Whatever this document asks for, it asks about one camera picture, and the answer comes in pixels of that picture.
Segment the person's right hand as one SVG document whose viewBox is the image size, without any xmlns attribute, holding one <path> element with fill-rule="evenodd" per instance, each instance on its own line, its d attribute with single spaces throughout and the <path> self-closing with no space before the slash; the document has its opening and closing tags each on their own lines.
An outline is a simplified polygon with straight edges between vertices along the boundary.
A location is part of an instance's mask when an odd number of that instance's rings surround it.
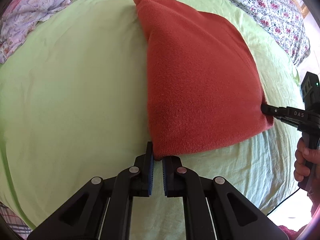
<svg viewBox="0 0 320 240">
<path fill-rule="evenodd" d="M 316 165 L 315 180 L 319 181 L 319 164 L 320 152 L 319 150 L 312 150 L 308 148 L 303 140 L 300 138 L 295 152 L 296 161 L 294 164 L 294 178 L 296 181 L 301 182 L 305 177 L 310 175 L 310 168 L 306 166 L 306 162 L 311 162 Z"/>
</svg>

